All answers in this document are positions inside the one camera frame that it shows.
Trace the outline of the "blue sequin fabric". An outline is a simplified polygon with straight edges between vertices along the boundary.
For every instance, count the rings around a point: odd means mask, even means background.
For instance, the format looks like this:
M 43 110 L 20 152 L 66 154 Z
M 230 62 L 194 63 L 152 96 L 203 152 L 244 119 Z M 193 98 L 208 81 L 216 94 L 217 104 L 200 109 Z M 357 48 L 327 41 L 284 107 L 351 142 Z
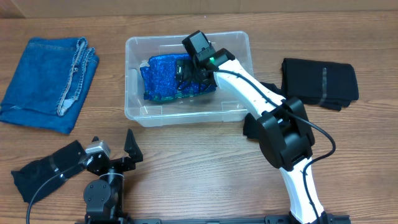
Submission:
M 214 91 L 178 91 L 175 80 L 177 60 L 192 60 L 189 54 L 163 54 L 153 56 L 148 65 L 141 67 L 141 77 L 144 81 L 144 99 L 158 103 L 203 95 Z

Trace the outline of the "small black garment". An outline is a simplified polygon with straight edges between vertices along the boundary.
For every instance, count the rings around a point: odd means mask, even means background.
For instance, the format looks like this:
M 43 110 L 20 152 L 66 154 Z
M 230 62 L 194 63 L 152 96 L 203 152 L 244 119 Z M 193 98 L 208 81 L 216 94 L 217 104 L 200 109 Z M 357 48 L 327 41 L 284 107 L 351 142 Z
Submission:
M 261 84 L 264 85 L 270 91 L 278 95 L 282 93 L 280 88 L 278 88 L 273 83 L 261 82 Z M 257 140 L 257 141 L 259 140 L 259 130 L 257 127 L 257 120 L 254 118 L 254 116 L 251 113 L 248 113 L 245 116 L 244 125 L 243 125 L 243 135 L 246 136 L 248 139 Z

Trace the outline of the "large black garment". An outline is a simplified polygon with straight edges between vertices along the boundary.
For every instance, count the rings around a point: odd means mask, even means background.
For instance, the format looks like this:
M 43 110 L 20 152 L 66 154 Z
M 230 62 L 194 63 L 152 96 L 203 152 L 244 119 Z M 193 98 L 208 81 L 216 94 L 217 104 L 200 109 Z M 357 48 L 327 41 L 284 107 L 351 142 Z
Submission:
M 335 111 L 359 100 L 356 74 L 348 63 L 285 58 L 281 91 L 287 98 Z

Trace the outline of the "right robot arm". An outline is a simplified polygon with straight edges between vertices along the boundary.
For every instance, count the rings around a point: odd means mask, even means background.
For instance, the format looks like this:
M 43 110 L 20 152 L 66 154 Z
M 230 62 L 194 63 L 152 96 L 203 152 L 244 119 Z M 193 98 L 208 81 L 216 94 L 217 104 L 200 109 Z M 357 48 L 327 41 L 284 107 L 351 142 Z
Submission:
M 311 170 L 315 139 L 302 102 L 286 100 L 266 88 L 231 52 L 215 50 L 199 30 L 184 38 L 182 45 L 192 63 L 178 63 L 176 79 L 216 85 L 233 95 L 256 120 L 262 154 L 282 174 L 292 223 L 323 223 L 324 208 Z

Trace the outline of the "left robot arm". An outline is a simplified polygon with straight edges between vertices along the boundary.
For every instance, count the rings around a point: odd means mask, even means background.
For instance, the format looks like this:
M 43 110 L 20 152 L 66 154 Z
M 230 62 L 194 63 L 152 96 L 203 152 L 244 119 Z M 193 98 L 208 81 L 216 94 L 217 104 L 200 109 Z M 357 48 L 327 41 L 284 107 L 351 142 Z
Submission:
M 134 170 L 136 164 L 143 161 L 143 154 L 131 129 L 127 131 L 124 144 L 126 155 L 111 159 L 110 152 L 108 144 L 97 137 L 85 149 L 84 168 L 98 176 L 83 192 L 85 223 L 133 222 L 130 215 L 124 212 L 124 174 Z

